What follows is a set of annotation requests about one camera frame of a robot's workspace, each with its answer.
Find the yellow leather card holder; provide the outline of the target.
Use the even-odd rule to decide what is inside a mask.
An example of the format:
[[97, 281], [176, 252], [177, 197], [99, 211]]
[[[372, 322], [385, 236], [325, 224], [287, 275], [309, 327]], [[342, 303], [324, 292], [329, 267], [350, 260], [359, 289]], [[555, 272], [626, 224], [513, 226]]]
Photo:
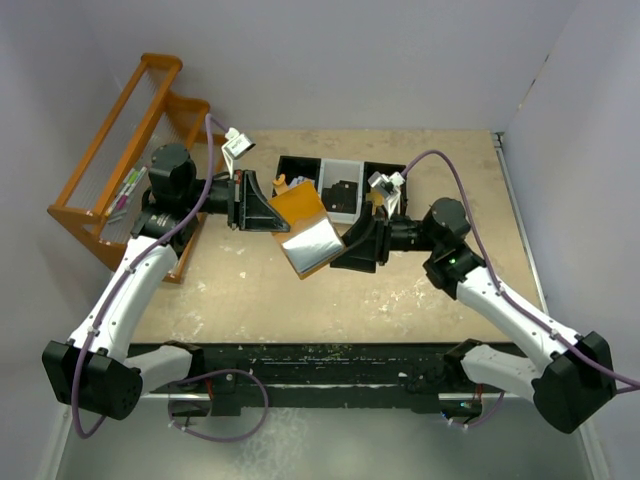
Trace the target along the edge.
[[273, 237], [296, 275], [305, 279], [337, 259], [346, 245], [310, 180], [289, 187], [285, 175], [280, 174], [273, 187], [276, 195], [269, 205], [290, 227], [288, 232], [273, 233]]

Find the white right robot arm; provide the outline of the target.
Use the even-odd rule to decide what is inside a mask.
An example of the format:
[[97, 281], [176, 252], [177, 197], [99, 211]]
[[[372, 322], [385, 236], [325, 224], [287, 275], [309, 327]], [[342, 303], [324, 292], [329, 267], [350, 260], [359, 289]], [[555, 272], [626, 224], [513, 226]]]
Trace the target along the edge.
[[456, 391], [484, 384], [515, 394], [556, 430], [574, 432], [617, 394], [608, 342], [551, 319], [508, 287], [466, 243], [470, 229], [462, 203], [451, 198], [436, 200], [421, 220], [370, 207], [330, 265], [373, 273], [393, 251], [428, 252], [423, 268], [431, 284], [487, 319], [520, 351], [466, 340], [445, 356], [446, 383]]

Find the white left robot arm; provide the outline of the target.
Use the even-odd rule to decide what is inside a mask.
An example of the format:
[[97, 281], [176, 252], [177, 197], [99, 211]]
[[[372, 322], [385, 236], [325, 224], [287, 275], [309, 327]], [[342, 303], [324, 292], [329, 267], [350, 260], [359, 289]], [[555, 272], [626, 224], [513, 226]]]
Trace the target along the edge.
[[153, 152], [150, 185], [116, 272], [82, 324], [65, 342], [49, 342], [42, 354], [56, 399], [70, 406], [75, 421], [82, 411], [122, 420], [148, 392], [170, 383], [194, 392], [204, 384], [199, 347], [167, 341], [136, 357], [129, 356], [129, 347], [155, 291], [195, 235], [198, 214], [224, 215], [230, 227], [244, 231], [288, 231], [255, 171], [236, 166], [253, 146], [223, 146], [226, 171], [211, 171], [205, 179], [198, 178], [185, 146], [168, 144]]

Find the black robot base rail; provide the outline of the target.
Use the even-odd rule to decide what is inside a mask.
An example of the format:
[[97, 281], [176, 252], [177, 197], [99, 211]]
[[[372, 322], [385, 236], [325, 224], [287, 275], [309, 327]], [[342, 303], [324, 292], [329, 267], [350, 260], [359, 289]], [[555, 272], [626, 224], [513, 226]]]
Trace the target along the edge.
[[210, 381], [160, 387], [174, 400], [209, 400], [213, 416], [243, 408], [404, 409], [438, 413], [476, 387], [445, 362], [451, 343], [202, 343], [198, 374]]

